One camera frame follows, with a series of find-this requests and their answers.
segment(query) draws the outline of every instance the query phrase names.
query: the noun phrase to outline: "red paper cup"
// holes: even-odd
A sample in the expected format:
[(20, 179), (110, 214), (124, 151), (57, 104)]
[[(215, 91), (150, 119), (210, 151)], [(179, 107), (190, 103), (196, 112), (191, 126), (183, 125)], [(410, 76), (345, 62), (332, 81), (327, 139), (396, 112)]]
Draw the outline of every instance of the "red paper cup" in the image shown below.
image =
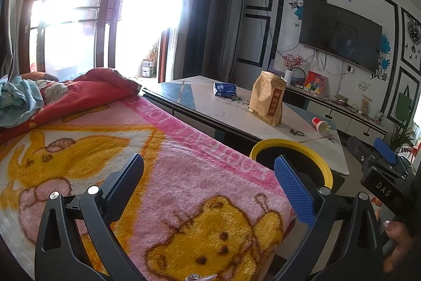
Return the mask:
[(321, 120), (320, 118), (314, 117), (312, 123), (316, 128), (317, 132), (321, 135), (325, 135), (329, 131), (329, 123), (325, 120)]

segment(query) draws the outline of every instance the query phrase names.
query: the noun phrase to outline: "pink blanket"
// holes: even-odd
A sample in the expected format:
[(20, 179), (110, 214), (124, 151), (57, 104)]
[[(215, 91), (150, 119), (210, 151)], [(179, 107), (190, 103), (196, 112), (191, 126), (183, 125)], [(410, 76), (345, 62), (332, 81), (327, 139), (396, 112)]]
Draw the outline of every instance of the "pink blanket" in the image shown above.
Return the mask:
[(32, 276), (48, 195), (101, 184), (134, 152), (145, 172), (112, 229), (148, 280), (183, 281), (190, 273), (262, 279), (291, 220), (273, 171), (139, 96), (37, 126), (0, 149), (0, 232)]

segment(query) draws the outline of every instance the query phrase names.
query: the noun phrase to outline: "green plant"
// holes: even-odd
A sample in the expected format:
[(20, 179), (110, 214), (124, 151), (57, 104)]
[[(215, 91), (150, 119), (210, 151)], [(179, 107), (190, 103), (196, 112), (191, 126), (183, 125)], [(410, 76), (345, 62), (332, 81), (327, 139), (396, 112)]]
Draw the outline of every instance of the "green plant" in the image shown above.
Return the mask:
[(393, 132), (390, 138), (389, 148), (397, 151), (403, 146), (412, 146), (413, 132), (411, 129), (404, 130), (400, 125), (393, 124)]

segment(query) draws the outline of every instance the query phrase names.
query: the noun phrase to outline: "television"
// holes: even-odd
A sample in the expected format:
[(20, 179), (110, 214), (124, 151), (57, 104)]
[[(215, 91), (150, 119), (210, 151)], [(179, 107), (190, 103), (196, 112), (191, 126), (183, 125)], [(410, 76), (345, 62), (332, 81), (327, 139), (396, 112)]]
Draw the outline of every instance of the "television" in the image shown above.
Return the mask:
[(382, 26), (325, 0), (304, 0), (299, 43), (376, 72)]

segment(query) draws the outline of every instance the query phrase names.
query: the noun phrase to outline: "human hand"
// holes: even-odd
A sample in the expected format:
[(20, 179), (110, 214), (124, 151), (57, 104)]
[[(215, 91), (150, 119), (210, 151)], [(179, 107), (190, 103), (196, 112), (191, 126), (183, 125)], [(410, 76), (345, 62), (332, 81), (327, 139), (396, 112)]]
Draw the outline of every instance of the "human hand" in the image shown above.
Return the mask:
[[(378, 207), (382, 206), (382, 202), (376, 197), (374, 197), (371, 202), (375, 203)], [(375, 211), (375, 217), (377, 221), (380, 220), (380, 209)], [(412, 246), (413, 238), (410, 236), (404, 223), (386, 220), (383, 223), (383, 226), (387, 236), (393, 239), (397, 244), (392, 253), (383, 261), (384, 272), (390, 273), (407, 255)]]

